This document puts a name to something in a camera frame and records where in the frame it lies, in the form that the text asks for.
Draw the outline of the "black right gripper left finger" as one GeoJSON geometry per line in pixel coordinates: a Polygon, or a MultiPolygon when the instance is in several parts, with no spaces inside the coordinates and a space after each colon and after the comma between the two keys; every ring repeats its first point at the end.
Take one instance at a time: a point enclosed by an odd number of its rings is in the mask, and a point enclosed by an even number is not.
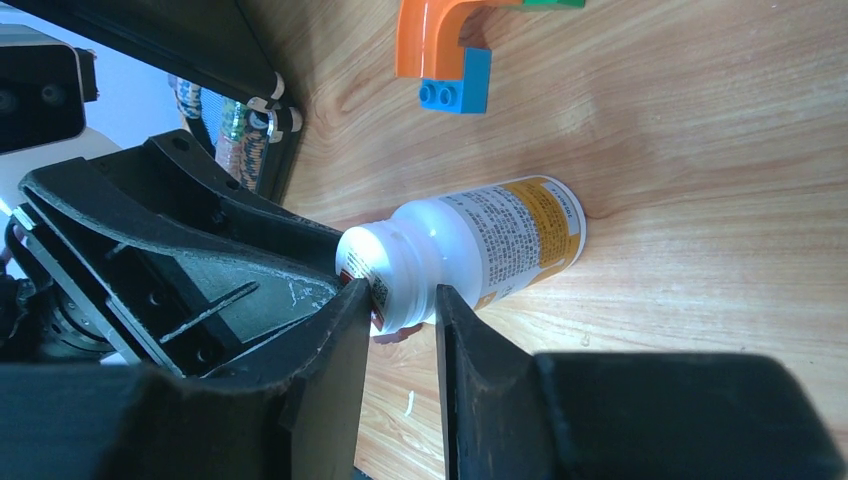
{"type": "Polygon", "coordinates": [[[364,280],[203,379],[5,364],[5,479],[349,479],[370,330],[364,280]]]}

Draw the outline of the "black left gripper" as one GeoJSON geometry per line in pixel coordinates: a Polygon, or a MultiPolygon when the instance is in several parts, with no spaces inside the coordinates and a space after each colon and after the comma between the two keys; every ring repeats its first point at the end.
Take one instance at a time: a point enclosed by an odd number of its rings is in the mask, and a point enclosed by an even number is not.
{"type": "Polygon", "coordinates": [[[341,233],[241,186],[184,130],[38,168],[19,188],[30,201],[8,232],[40,359],[117,353],[219,375],[340,289],[341,233]]]}

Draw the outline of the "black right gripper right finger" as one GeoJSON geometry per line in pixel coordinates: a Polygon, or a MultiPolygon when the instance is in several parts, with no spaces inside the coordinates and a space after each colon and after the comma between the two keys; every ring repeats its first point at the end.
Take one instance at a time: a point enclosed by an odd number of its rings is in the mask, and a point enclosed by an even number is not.
{"type": "Polygon", "coordinates": [[[841,479],[847,465],[776,360],[530,354],[437,289],[450,479],[841,479]]]}

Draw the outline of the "amber pill jar white lid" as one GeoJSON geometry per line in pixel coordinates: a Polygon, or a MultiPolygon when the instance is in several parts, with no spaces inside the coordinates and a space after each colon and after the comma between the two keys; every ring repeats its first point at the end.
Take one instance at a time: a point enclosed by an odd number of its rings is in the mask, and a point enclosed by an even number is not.
{"type": "Polygon", "coordinates": [[[575,193],[534,175],[410,201],[351,227],[335,270],[345,282],[369,282],[372,336],[396,335],[434,322],[440,285],[484,308],[571,267],[586,241],[575,193]]]}

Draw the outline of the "brown pill organizer strip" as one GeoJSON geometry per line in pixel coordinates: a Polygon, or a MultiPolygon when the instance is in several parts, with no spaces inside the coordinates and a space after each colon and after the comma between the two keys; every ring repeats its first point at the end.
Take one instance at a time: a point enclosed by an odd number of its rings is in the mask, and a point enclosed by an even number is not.
{"type": "Polygon", "coordinates": [[[422,328],[423,325],[418,324],[412,327],[402,328],[394,333],[373,336],[372,340],[376,344],[380,345],[395,344],[406,340],[409,336],[419,332],[422,328]]]}

